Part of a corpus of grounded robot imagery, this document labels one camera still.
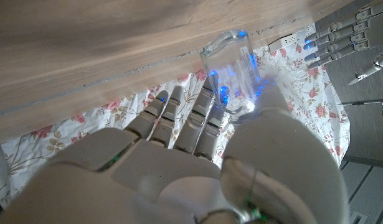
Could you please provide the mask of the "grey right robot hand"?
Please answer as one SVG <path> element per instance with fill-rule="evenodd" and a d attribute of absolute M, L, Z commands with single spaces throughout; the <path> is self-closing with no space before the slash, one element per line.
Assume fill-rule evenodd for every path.
<path fill-rule="evenodd" d="M 104 128 L 51 157 L 0 223 L 347 223 L 343 175 L 323 143 L 293 118 L 272 80 L 212 161 L 220 109 L 168 148 L 179 90 L 161 92 L 125 129 Z"/>

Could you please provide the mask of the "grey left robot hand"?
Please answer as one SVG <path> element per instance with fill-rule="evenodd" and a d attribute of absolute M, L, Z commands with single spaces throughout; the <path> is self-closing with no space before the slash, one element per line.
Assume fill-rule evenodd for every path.
<path fill-rule="evenodd" d="M 355 52 L 383 45 L 383 0 L 373 1 L 353 14 L 335 21 L 326 29 L 305 38 L 305 50 L 319 50 L 305 57 L 314 69 Z M 383 69 L 383 50 L 349 81 L 353 85 Z"/>

